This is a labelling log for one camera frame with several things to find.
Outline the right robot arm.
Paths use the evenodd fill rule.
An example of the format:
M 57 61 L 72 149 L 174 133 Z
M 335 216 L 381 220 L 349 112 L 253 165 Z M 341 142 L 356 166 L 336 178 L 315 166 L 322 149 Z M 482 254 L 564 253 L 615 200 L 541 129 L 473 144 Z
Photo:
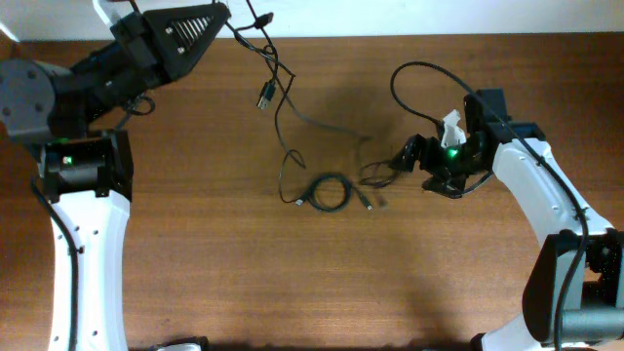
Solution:
M 476 335 L 474 350 L 589 349 L 623 337 L 623 234 L 579 194 L 532 123 L 485 122 L 454 136 L 415 135 L 390 161 L 420 168 L 423 187 L 451 199 L 469 176 L 495 176 L 512 193 L 540 245 L 522 312 Z

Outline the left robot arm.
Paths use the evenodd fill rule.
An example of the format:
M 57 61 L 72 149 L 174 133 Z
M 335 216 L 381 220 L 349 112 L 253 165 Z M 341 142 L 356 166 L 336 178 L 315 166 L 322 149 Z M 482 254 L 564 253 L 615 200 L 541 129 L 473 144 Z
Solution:
M 114 108 L 139 113 L 149 92 L 188 75 L 228 21 L 209 4 L 110 16 L 113 41 L 70 67 L 1 63 L 1 121 L 37 165 L 35 198 L 55 236 L 53 350 L 124 350 L 123 245 L 134 163 L 121 126 L 95 131 Z

